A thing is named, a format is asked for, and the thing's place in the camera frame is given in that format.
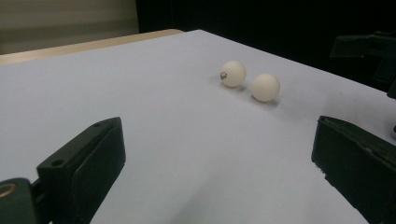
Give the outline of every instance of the white sphere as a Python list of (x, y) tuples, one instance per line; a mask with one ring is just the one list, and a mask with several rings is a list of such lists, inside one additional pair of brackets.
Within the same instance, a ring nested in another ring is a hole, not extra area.
[(251, 93), (262, 102), (274, 100), (280, 91), (279, 80), (271, 74), (261, 74), (253, 80)]
[(220, 78), (224, 85), (237, 87), (241, 85), (247, 77), (245, 66), (238, 61), (229, 61), (221, 69)]

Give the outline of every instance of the black background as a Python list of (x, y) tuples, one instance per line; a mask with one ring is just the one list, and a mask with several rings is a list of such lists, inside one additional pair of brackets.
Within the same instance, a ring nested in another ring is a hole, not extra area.
[(395, 30), (385, 0), (136, 0), (140, 33), (202, 29), (275, 55), (387, 91), (373, 80), (380, 58), (330, 58), (339, 35)]

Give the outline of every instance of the ball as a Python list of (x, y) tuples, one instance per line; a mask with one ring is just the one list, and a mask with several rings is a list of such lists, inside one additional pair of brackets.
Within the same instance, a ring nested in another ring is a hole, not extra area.
[(280, 91), (279, 80), (271, 74), (261, 74), (253, 80), (251, 93), (262, 102), (274, 100)]
[(245, 66), (238, 61), (229, 61), (222, 66), (220, 78), (224, 85), (237, 87), (241, 85), (247, 77)]

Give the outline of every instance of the white surface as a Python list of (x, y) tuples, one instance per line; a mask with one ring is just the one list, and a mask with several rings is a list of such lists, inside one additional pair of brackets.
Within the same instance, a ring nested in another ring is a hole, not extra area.
[(259, 101), (270, 102), (280, 91), (279, 80), (272, 74), (261, 74), (254, 78), (251, 84), (251, 94)]
[(244, 83), (247, 69), (237, 61), (229, 61), (223, 65), (220, 72), (222, 83), (228, 87), (237, 87)]
[[(229, 89), (219, 67), (238, 60)], [(255, 74), (276, 74), (256, 101)], [(365, 223), (310, 160), (320, 115), (396, 143), (384, 92), (203, 31), (0, 66), (0, 178), (36, 166), (101, 119), (122, 119), (127, 162), (92, 223)]]

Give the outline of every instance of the wooden trim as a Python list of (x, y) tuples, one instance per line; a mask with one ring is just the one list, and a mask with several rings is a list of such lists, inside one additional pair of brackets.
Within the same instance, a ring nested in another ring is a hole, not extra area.
[(32, 61), (36, 59), (48, 58), (58, 55), (64, 55), (74, 52), (80, 52), (90, 49), (101, 49), (107, 48), (111, 46), (117, 46), (122, 44), (133, 43), (137, 41), (167, 36), (167, 35), (176, 35), (183, 33), (180, 30), (170, 29), (170, 30), (162, 30), (150, 33), (144, 33), (139, 35), (127, 35), (122, 37), (104, 39), (104, 40), (97, 40), (87, 43), (75, 44), (75, 45), (68, 45), (68, 46), (61, 46), (56, 48), (50, 49), (36, 49), (31, 51), (25, 52), (18, 52), (18, 53), (11, 53), (0, 55), (0, 64), (10, 64), (10, 63), (21, 63)]

